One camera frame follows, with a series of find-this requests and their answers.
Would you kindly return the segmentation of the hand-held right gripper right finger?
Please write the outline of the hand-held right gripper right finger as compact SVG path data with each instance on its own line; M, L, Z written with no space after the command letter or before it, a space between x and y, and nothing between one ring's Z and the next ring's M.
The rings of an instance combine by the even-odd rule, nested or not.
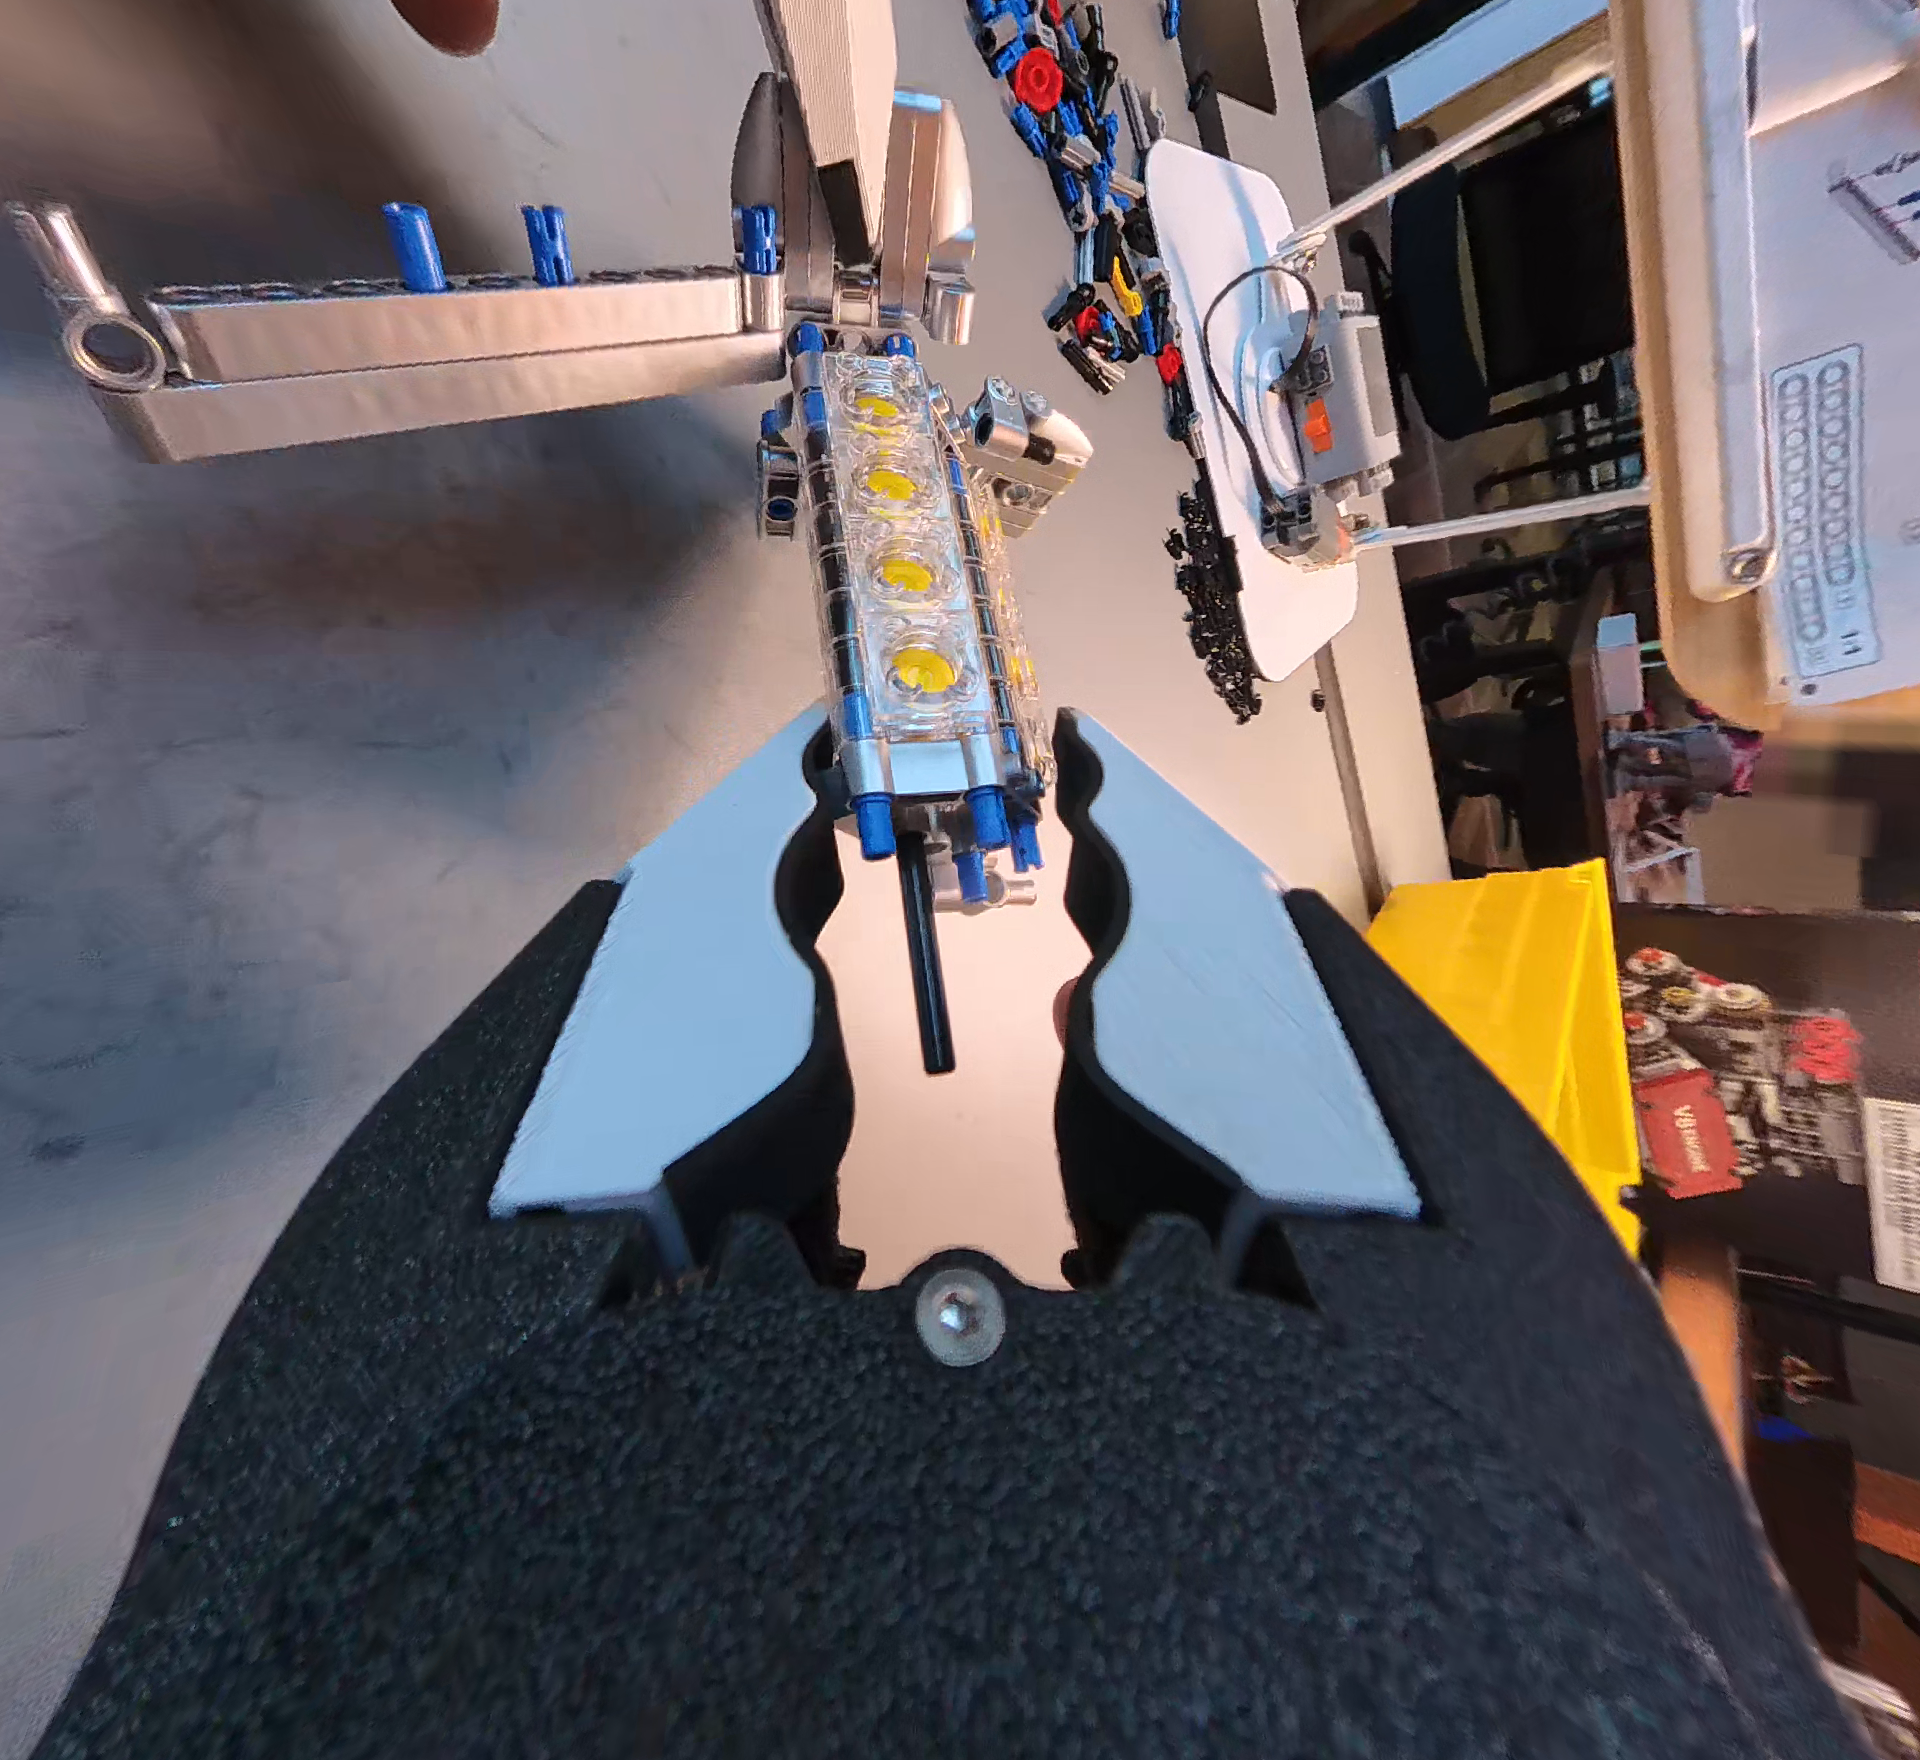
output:
M1425 1214L1284 880L1090 713L1056 724L1070 990L1056 1142L1070 1282L1103 1282L1144 1219L1184 1217L1226 1280L1284 1219Z

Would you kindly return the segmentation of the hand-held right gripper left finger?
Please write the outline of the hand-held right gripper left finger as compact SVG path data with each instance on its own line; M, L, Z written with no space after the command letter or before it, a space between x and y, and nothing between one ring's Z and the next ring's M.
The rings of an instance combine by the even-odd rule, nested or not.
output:
M727 1219L757 1214L814 1272L853 1272L838 1230L851 1071L820 956L843 892L824 730L802 711L619 868L494 1219L638 1216L658 1268L693 1272Z

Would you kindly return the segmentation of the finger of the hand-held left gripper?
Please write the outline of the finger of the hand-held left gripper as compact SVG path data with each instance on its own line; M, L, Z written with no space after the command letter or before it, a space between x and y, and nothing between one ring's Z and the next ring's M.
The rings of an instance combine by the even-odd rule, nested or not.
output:
M836 253L875 260L885 206L897 38L891 0L771 0L830 207Z

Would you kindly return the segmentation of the grey beam with motor block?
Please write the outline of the grey beam with motor block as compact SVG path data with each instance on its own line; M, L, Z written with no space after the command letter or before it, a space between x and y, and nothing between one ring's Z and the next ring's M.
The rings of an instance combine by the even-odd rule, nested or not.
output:
M877 256L836 256L793 86L766 72L732 158L734 260L572 285L453 277L177 285L127 300L77 216L10 206L60 353L152 462L301 449L764 384L816 322L855 336L973 331L973 172L954 105L893 96Z

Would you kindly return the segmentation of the clear engine block yellow crankshaft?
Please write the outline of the clear engine block yellow crankshaft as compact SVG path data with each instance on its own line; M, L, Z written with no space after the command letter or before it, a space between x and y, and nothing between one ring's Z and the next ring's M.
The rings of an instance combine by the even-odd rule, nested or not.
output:
M851 833L900 873L928 1075L954 1066L936 930L1031 888L1056 780L1008 558L1091 459L1086 430L992 377L954 403L906 333L804 319L757 449L761 528L804 538Z

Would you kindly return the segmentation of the pile of mixed brick parts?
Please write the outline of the pile of mixed brick parts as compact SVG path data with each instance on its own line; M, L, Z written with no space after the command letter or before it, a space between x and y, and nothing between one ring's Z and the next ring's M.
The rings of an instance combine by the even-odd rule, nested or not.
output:
M1202 458L1188 354L1148 206L1144 164L1163 135L1121 75L1095 0L964 0L973 46L1020 146L1044 164L1070 230L1068 290L1045 326L1078 374L1110 392L1153 368L1168 435Z

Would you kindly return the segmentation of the nested yellow empty bins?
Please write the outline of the nested yellow empty bins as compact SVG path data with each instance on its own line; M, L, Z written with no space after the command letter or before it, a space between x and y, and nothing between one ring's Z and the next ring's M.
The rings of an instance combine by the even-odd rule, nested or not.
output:
M1367 940L1554 1138L1633 1258L1642 1147L1604 861L1400 883Z

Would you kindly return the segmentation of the pile of black pins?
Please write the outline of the pile of black pins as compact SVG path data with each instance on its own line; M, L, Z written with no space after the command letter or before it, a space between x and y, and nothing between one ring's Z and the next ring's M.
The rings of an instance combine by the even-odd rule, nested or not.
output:
M1236 543L1220 524L1204 462L1196 463L1192 489L1181 494L1179 509L1181 524L1168 531L1164 548L1188 602L1188 642L1220 701L1247 724L1261 713L1261 676L1242 616Z

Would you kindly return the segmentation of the black engine kit box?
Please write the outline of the black engine kit box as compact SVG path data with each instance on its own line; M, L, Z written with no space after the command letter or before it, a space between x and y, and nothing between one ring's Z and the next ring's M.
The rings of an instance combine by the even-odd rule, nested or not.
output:
M1918 1291L1918 917L1621 903L1648 1225Z

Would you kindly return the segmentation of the grey toy motor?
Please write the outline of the grey toy motor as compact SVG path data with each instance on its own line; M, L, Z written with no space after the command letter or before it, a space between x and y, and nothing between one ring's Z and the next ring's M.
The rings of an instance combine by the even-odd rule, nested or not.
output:
M1261 499L1261 546L1307 570L1345 564L1354 557L1351 526L1325 485L1301 485Z

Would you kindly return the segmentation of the grey battery box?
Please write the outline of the grey battery box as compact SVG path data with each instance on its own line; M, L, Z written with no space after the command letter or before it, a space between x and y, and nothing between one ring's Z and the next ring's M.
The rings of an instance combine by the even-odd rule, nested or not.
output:
M1312 488L1354 499L1390 485L1400 454L1394 377L1379 317L1360 293L1322 303L1313 341L1296 348L1271 386L1287 406Z

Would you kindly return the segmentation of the black office chair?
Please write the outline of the black office chair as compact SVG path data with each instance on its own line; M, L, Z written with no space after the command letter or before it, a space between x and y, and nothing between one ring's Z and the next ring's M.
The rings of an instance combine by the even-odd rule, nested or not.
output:
M1443 166L1390 204L1390 358L1443 444L1572 416L1537 471L1639 458L1618 356L1636 341L1611 102Z

